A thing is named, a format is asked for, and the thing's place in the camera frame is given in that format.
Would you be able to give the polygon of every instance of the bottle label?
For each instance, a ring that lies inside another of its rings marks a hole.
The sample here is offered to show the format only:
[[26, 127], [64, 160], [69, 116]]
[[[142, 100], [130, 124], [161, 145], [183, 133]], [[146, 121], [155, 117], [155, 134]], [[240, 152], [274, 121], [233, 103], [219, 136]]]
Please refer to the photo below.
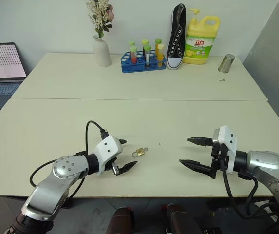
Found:
[[207, 58], [215, 38], [204, 38], [187, 35], [185, 57]]

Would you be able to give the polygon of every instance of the small brass padlock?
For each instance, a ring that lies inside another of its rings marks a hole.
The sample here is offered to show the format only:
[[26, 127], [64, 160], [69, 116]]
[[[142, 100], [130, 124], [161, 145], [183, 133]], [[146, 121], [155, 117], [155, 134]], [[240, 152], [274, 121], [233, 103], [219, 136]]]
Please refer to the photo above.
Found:
[[148, 148], [139, 148], [135, 152], [133, 152], [131, 155], [133, 157], [139, 157], [141, 155], [144, 155], [147, 150], [148, 150]]

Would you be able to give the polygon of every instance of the test tube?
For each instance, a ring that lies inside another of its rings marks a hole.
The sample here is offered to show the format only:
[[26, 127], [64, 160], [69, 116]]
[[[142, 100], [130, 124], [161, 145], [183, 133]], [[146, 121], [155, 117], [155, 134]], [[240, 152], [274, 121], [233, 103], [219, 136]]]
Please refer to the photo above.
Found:
[[162, 67], [163, 62], [163, 50], [164, 50], [164, 44], [158, 44], [158, 55], [157, 55], [157, 61], [158, 61], [158, 67]]
[[137, 47], [134, 45], [130, 47], [130, 59], [133, 64], [137, 63]]
[[145, 57], [145, 45], [148, 45], [149, 44], [149, 40], [147, 39], [143, 39], [141, 41], [142, 45], [143, 45], [143, 56]]
[[151, 51], [151, 45], [145, 45], [145, 58], [146, 58], [146, 68], [150, 68], [150, 51]]
[[161, 40], [160, 38], [156, 38], [156, 39], [154, 40], [154, 42], [155, 42], [154, 53], [155, 53], [155, 55], [157, 56], [157, 55], [158, 55], [158, 45], [162, 42], [162, 40]]
[[130, 48], [132, 45], [135, 45], [135, 41], [134, 41], [134, 40], [129, 40], [129, 48]]

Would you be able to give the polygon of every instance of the laptop screen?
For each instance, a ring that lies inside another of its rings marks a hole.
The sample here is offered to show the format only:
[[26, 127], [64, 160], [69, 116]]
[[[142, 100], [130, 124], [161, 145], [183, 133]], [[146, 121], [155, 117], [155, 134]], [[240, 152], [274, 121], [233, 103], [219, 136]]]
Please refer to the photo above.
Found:
[[0, 80], [13, 81], [26, 78], [14, 43], [0, 43]]

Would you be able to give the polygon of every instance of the laptop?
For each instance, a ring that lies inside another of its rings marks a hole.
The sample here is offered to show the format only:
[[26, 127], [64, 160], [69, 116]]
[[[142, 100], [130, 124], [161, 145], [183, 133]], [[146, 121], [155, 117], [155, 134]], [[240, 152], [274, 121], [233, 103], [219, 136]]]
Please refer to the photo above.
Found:
[[14, 43], [0, 43], [0, 109], [26, 78]]

